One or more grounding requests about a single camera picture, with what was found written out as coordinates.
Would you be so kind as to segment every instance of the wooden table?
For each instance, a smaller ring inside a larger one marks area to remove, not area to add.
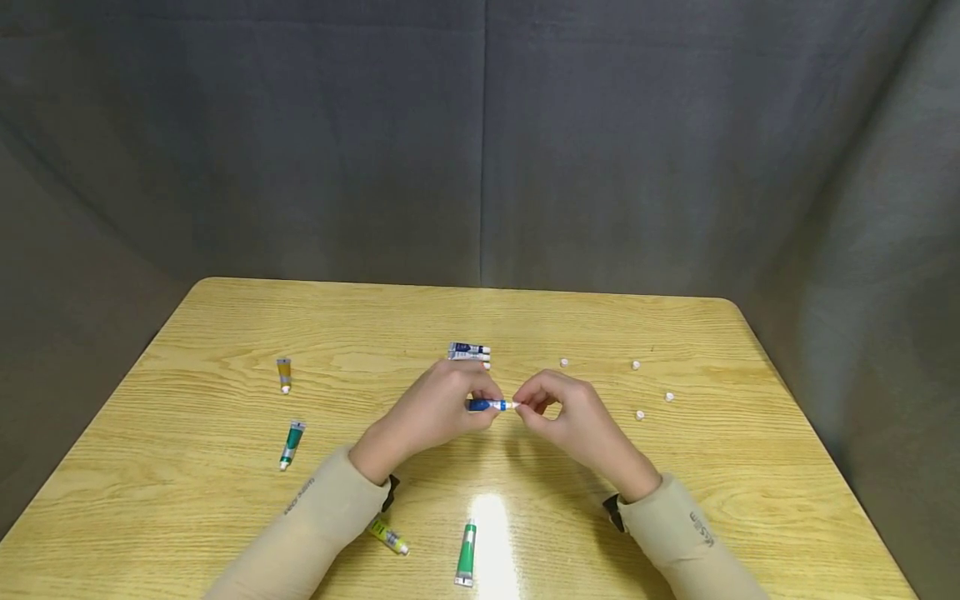
[[[199,597],[450,341],[491,346],[508,395],[567,358],[564,372],[592,381],[636,445],[686,483],[771,597],[914,597],[725,300],[226,278],[193,288],[0,543],[0,597]],[[281,473],[290,419],[308,426]],[[606,520],[607,484],[515,415],[397,475],[388,518],[410,556],[362,536],[318,597],[671,597]],[[473,590],[452,583],[469,516]]]

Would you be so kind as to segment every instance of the yellow-green paint tube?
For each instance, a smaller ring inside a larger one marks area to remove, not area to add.
[[[410,546],[407,545],[407,541],[381,521],[380,517],[371,521],[370,525],[367,526],[367,531],[397,554],[403,556],[410,554]]]

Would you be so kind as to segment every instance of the person's right hand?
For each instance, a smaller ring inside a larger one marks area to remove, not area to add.
[[[660,486],[660,474],[623,434],[586,381],[541,371],[514,394],[516,413],[534,433],[552,442],[581,465],[607,478],[625,503],[636,502]],[[553,420],[546,407],[560,402]]]

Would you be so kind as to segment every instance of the gray fabric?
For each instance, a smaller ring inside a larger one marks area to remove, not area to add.
[[[745,304],[924,598],[960,589],[960,3]]]
[[[19,150],[0,134],[0,535],[188,287]]]
[[[960,588],[958,3],[6,6],[0,532],[199,277],[706,295]]]

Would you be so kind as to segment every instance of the blue paint tube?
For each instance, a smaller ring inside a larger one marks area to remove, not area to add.
[[[473,400],[467,401],[467,410],[469,411],[485,411],[488,408],[495,408],[498,411],[509,411],[512,408],[517,408],[519,402],[510,402],[508,400],[487,400],[484,398],[475,398]]]
[[[478,346],[475,344],[464,344],[463,342],[450,342],[450,352],[470,352],[471,354],[490,354],[489,346]]]

